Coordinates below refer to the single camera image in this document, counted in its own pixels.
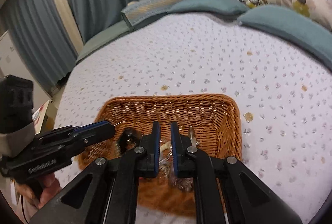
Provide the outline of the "left hand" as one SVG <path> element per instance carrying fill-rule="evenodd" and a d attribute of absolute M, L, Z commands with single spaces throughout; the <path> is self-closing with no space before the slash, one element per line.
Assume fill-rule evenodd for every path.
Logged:
<path fill-rule="evenodd" d="M 55 178 L 54 173 L 41 176 L 37 178 L 36 181 L 43 189 L 39 197 L 37 197 L 32 188 L 26 184 L 16 184 L 16 190 L 29 204 L 41 209 L 61 191 L 61 186 L 58 179 Z"/>

